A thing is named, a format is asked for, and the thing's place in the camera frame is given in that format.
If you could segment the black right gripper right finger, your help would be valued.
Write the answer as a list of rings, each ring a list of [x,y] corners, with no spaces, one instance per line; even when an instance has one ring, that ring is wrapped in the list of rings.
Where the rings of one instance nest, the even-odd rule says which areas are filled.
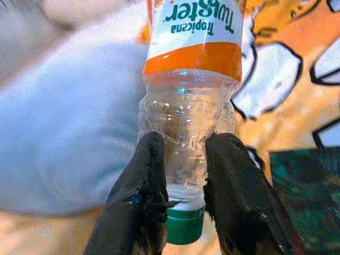
[[[305,254],[305,245],[263,170],[235,135],[212,135],[205,145],[206,211],[222,254]]]

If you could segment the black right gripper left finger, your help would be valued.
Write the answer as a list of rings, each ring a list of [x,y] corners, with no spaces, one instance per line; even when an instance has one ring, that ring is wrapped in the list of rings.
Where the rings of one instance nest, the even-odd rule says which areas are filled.
[[[161,254],[167,210],[175,205],[166,191],[164,139],[149,132],[111,189],[85,254]]]

